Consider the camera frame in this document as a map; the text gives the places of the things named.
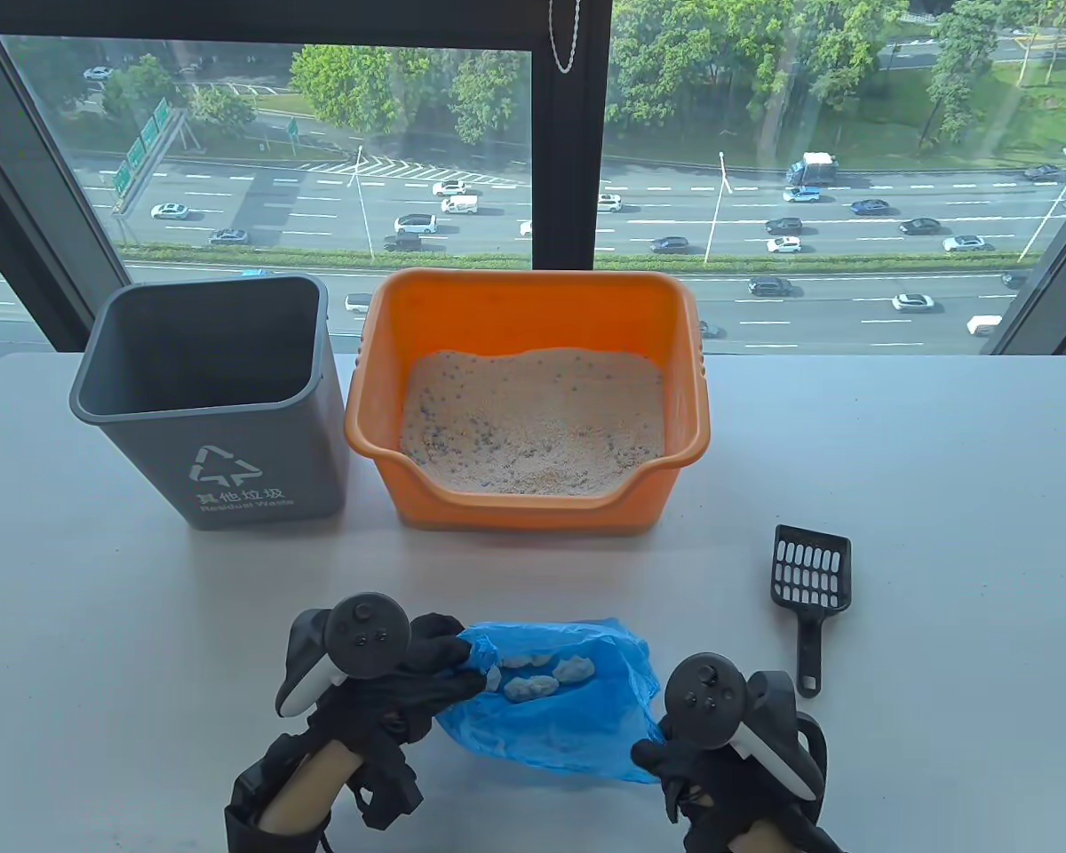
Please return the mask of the person's right hand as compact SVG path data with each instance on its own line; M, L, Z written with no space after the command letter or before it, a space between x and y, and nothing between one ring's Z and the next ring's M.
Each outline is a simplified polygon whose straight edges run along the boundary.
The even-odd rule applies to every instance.
M660 722L664 739L639 740L637 768L659 780L671 822L688 821L688 852L838 852L818 824L821 803L794 796L754 759L729 746L700 750Z

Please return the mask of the person's left hand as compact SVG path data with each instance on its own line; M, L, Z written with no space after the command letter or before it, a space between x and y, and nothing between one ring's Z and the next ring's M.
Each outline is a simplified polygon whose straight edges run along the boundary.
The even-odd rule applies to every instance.
M382 677L333 688L309 717L310 730L367 757L386 744L419 742L436 715L484 691L485 675L465 666L471 643L459 619L430 613L410 626L406 658Z

